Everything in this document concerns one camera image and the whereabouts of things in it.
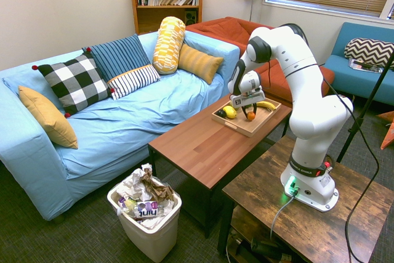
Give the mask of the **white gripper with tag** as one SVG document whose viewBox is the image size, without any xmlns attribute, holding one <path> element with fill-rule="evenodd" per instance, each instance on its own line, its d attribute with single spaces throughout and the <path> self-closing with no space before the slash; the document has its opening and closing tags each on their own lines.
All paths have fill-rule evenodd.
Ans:
<svg viewBox="0 0 394 263">
<path fill-rule="evenodd" d="M 242 108 L 242 111 L 248 119 L 248 115 L 246 112 L 246 105 L 253 105 L 253 117 L 255 118 L 257 114 L 257 102 L 265 100 L 265 94 L 261 87 L 253 89 L 251 91 L 242 93 L 240 95 L 232 94 L 230 96 L 230 101 L 233 108 Z"/>
</svg>

